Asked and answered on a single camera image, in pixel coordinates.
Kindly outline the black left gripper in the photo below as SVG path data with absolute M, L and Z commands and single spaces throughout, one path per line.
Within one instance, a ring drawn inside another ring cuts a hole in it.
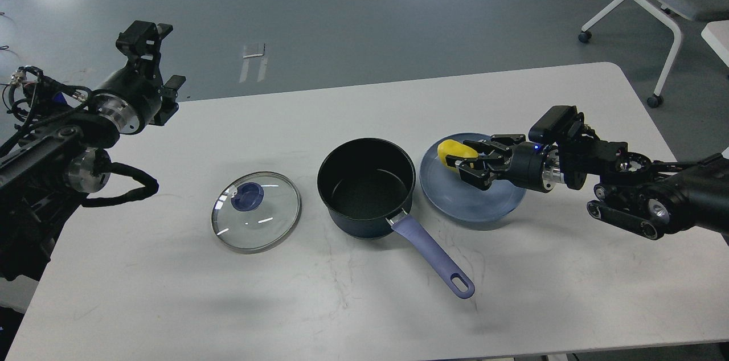
M 89 109 L 111 121 L 122 135 L 135 135 L 148 125 L 164 126 L 179 109 L 182 75 L 162 85 L 161 43 L 174 27 L 135 20 L 119 33 L 116 47 L 127 62 L 93 91 Z

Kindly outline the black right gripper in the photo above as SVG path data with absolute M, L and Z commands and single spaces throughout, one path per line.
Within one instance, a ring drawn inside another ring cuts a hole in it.
M 543 176 L 550 145 L 528 142 L 523 134 L 495 134 L 462 143 L 477 154 L 476 158 L 453 156 L 453 168 L 466 184 L 485 191 L 501 177 L 527 190 L 548 193 L 554 189 Z

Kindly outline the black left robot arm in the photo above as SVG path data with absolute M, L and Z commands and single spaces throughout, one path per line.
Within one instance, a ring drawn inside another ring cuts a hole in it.
M 65 222 L 80 207 L 117 206 L 157 193 L 157 180 L 111 160 L 122 135 L 162 126 L 179 109 L 185 77 L 161 75 L 161 44 L 171 24 L 137 20 L 116 47 L 125 65 L 98 89 L 60 83 L 36 66 L 11 75 L 7 110 L 17 120 L 2 145 L 3 280 L 38 281 Z

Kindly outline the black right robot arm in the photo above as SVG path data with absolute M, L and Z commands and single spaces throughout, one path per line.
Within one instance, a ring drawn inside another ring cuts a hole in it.
M 726 156 L 667 163 L 631 153 L 625 141 L 601 140 L 575 106 L 551 107 L 528 135 L 446 140 L 437 154 L 482 191 L 495 181 L 543 193 L 556 184 L 580 190 L 597 176 L 590 216 L 652 241 L 695 227 L 727 236 Z

